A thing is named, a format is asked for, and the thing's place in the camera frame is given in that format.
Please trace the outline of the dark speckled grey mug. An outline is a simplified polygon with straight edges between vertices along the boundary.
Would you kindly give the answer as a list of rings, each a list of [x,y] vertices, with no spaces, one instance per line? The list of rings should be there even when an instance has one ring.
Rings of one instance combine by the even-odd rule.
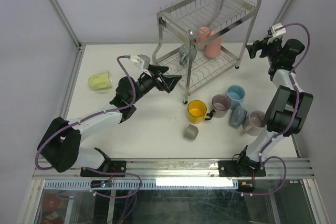
[[[187,60],[189,59],[189,55],[188,55],[189,53],[190,53],[189,49],[186,48],[184,44],[179,47],[179,56],[180,56],[179,64],[181,66],[187,63]],[[190,61],[193,62],[196,56],[197,56],[197,51],[193,51],[193,53],[191,54]]]

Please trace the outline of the tall pink cup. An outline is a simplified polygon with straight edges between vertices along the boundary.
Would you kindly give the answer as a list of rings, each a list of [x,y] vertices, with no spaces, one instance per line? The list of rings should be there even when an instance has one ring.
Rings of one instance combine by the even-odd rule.
[[[221,53],[221,43],[222,43],[222,36],[211,41],[209,44],[206,45],[205,48],[205,55],[209,58],[216,58]]]

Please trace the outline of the pink mug with handle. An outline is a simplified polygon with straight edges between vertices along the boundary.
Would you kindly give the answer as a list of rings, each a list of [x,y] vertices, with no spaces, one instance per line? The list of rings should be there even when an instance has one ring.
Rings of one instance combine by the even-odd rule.
[[[198,37],[196,43],[199,44],[203,40],[207,39],[211,35],[211,30],[208,27],[201,27],[198,30]]]

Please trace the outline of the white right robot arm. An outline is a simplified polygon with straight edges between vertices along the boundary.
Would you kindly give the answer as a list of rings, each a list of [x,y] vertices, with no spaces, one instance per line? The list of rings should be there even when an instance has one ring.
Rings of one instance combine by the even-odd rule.
[[[266,111],[261,133],[241,151],[235,162],[235,171],[240,175],[259,170],[266,161],[265,154],[280,140],[299,133],[313,102],[313,95],[299,87],[293,67],[296,57],[305,49],[302,42],[264,38],[246,48],[251,59],[257,51],[261,52],[261,58],[268,58],[268,74],[277,91]]]

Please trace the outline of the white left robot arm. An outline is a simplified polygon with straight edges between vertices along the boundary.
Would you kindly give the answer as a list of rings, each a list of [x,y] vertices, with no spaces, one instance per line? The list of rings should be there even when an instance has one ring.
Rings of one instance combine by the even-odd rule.
[[[135,103],[153,88],[170,93],[181,80],[181,75],[167,74],[168,67],[149,65],[137,80],[129,75],[121,78],[115,97],[102,110],[76,120],[58,117],[52,120],[37,147],[42,156],[57,172],[70,168],[91,168],[104,176],[110,170],[110,158],[99,148],[87,149],[80,143],[88,137],[128,120],[136,111]]]

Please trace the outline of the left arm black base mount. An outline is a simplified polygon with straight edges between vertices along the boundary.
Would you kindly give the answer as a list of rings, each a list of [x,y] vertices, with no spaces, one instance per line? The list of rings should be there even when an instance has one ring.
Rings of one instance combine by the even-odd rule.
[[[121,175],[113,175],[113,178],[125,177],[126,161],[113,160],[105,152],[96,147],[94,151],[103,157],[103,162],[98,168],[93,169],[93,171],[87,169],[86,166],[82,167],[80,172],[81,177],[107,177],[108,174],[112,176],[112,173],[121,173]]]

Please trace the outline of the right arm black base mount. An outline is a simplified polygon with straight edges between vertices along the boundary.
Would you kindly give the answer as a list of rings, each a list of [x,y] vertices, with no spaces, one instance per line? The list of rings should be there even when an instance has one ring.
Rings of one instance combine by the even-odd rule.
[[[237,154],[237,159],[220,160],[218,171],[220,177],[265,177],[266,172],[260,169],[259,161],[254,161],[247,156],[247,146]]]

